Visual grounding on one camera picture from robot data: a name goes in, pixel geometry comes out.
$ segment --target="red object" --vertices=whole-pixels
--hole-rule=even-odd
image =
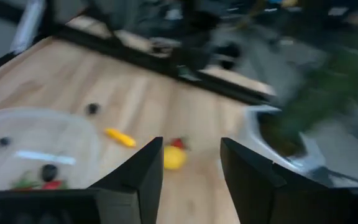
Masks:
[[[47,182],[42,186],[42,189],[44,189],[44,190],[56,190],[56,189],[59,189],[61,184],[62,184],[61,180],[55,180],[55,181]]]
[[[185,145],[183,143],[183,140],[181,138],[173,139],[171,142],[171,146],[178,147],[180,149],[185,149]]]

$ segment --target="wooden table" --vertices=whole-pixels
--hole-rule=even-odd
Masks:
[[[83,18],[70,24],[106,34],[100,24]],[[127,35],[128,43],[138,48],[144,44],[133,35],[120,35]],[[224,74],[217,68],[211,71]],[[246,78],[242,82],[270,91]],[[103,145],[95,180],[153,137],[168,141],[185,136],[191,150],[188,161],[181,170],[164,173],[158,223],[239,222],[220,170],[219,142],[235,130],[246,105],[54,38],[42,40],[0,68],[0,109],[36,106],[85,116],[89,103],[101,105],[98,115],[86,117]],[[102,134],[105,127],[133,136],[136,149],[108,139]]]

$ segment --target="white pot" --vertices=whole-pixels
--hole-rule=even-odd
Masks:
[[[325,158],[313,139],[300,133],[306,153],[302,156],[283,157],[275,152],[262,138],[259,131],[259,113],[275,113],[280,111],[268,105],[248,106],[244,113],[244,123],[237,132],[235,139],[249,149],[292,170],[298,174],[307,175],[311,170],[325,166]]]

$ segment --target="toy fruit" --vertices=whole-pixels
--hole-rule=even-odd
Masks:
[[[126,134],[120,133],[118,130],[115,130],[113,128],[106,128],[104,132],[109,136],[110,138],[116,139],[117,141],[123,143],[125,146],[128,147],[135,147],[136,142],[135,139],[131,138],[130,136]]]
[[[29,171],[24,172],[17,181],[12,183],[11,190],[34,190],[39,187],[40,184],[38,182],[29,180],[29,174]]]
[[[42,186],[43,190],[59,190],[59,189],[67,189],[67,184],[62,180],[54,180],[51,182],[44,183]]]
[[[164,168],[177,170],[184,165],[186,157],[186,152],[179,147],[166,146],[164,148]]]
[[[171,146],[178,147],[178,148],[180,148],[180,149],[185,149],[185,145],[184,145],[184,143],[183,143],[182,138],[173,139],[170,145],[171,145]]]

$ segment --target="red pepper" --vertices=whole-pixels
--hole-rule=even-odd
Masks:
[[[61,184],[62,184],[61,180],[54,180],[54,181],[45,183],[42,186],[42,189],[44,189],[44,190],[57,190],[57,189],[60,188]]]

